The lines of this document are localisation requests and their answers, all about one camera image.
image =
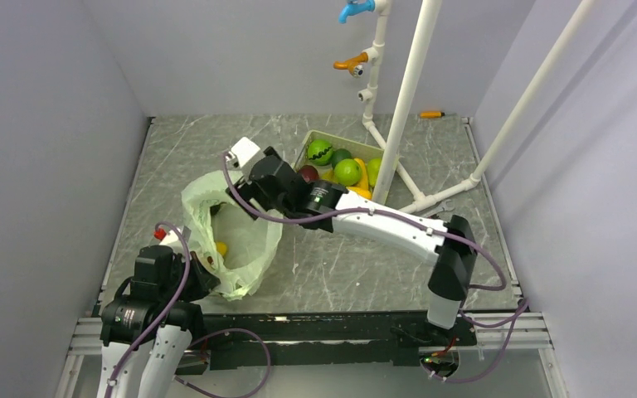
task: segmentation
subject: toy fruit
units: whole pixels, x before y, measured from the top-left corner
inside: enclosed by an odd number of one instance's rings
[[[347,149],[336,149],[333,151],[333,156],[331,157],[331,166],[336,168],[336,165],[340,163],[343,159],[352,159],[353,155]]]
[[[315,139],[306,149],[306,158],[317,166],[325,166],[331,161],[333,147],[325,139]]]
[[[221,257],[226,257],[226,253],[228,253],[228,246],[223,242],[216,242],[216,251]]]
[[[338,181],[336,181],[336,176],[333,175],[333,170],[328,170],[327,172],[322,174],[321,175],[321,179],[329,181],[329,182],[333,182],[333,183],[338,182]]]
[[[365,199],[368,199],[369,201],[372,199],[372,193],[367,190],[367,189],[362,189],[362,188],[358,188],[358,187],[348,187],[349,190],[357,193],[358,195],[360,195],[361,197],[364,197]]]
[[[356,161],[352,159],[343,159],[338,162],[336,168],[334,168],[333,175],[336,176],[339,183],[346,187],[350,187],[360,181],[362,170]]]
[[[303,177],[306,182],[319,179],[319,171],[316,170],[316,167],[311,166],[310,164],[303,165],[299,169],[299,174],[301,174],[301,177]]]
[[[367,183],[370,187],[374,187],[377,184],[377,175],[380,173],[380,166],[382,165],[382,158],[374,158],[367,162]]]
[[[360,171],[362,172],[360,175],[360,181],[358,181],[355,186],[369,191],[370,186],[367,185],[367,168],[365,167],[365,162],[360,158],[354,158],[353,160],[357,162],[357,165],[360,166]]]

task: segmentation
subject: blue faucet handle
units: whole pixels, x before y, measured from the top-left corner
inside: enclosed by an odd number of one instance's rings
[[[375,0],[366,0],[365,2],[357,3],[357,0],[348,0],[348,4],[341,11],[338,21],[345,23],[348,21],[348,17],[357,15],[360,12],[375,11]]]

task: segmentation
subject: red apple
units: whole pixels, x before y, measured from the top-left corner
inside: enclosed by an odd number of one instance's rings
[[[311,166],[310,164],[302,166],[299,169],[299,174],[301,174],[301,177],[303,177],[306,182],[319,179],[319,171],[316,170],[316,167]]]

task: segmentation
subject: translucent green bag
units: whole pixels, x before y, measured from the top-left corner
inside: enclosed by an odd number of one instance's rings
[[[241,175],[231,172],[231,180],[237,181]],[[182,208],[184,225],[192,232],[189,250],[196,251],[204,267],[221,280],[214,292],[237,300],[260,287],[275,257],[282,224],[253,220],[226,194],[226,188],[223,173],[210,172],[184,188]],[[211,216],[211,207],[222,203],[219,212]],[[282,216],[277,211],[268,214]],[[216,251],[216,241],[228,246],[225,259]]]

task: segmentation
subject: plastic bag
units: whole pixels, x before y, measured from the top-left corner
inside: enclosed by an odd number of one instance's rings
[[[237,181],[240,172],[231,172]],[[196,251],[208,271],[221,280],[214,289],[228,300],[241,299],[253,294],[259,287],[265,271],[275,257],[282,236],[282,224],[253,220],[226,194],[223,173],[210,172],[191,182],[182,191],[184,224],[191,230],[189,250]],[[211,216],[211,207],[225,203]],[[281,217],[277,211],[272,216]],[[228,246],[223,259],[216,251],[216,241]]]

